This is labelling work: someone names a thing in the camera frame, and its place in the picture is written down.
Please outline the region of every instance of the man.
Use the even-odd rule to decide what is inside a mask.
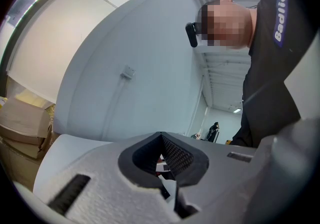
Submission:
[[[256,148],[301,118],[284,80],[316,34],[302,0],[260,0],[256,9],[232,0],[209,2],[200,9],[195,29],[208,45],[250,48],[241,128],[231,145]]]

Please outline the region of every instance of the person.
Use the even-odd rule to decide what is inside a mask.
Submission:
[[[208,2],[199,10],[195,31],[208,45],[249,48],[241,128],[230,145],[257,148],[261,139],[301,118],[284,80],[317,31],[302,0],[260,0],[256,8],[233,0]]]

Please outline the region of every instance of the logo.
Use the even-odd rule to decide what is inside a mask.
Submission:
[[[288,16],[288,0],[276,0],[276,17],[273,30],[273,40],[282,47],[286,32],[286,21]]]

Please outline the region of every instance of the ceiling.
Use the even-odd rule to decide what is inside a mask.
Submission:
[[[212,0],[196,0],[199,7]],[[233,0],[245,7],[259,0]],[[243,82],[250,68],[249,49],[227,50],[199,45],[194,49],[202,68],[205,83],[203,94],[209,106],[228,112],[242,109]]]

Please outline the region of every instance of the white ceiling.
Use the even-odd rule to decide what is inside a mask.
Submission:
[[[196,0],[199,7],[212,0]],[[234,0],[245,7],[259,0]],[[233,112],[242,109],[243,82],[250,68],[249,49],[226,50],[219,47],[195,48],[205,77],[203,94],[206,102],[215,109]]]

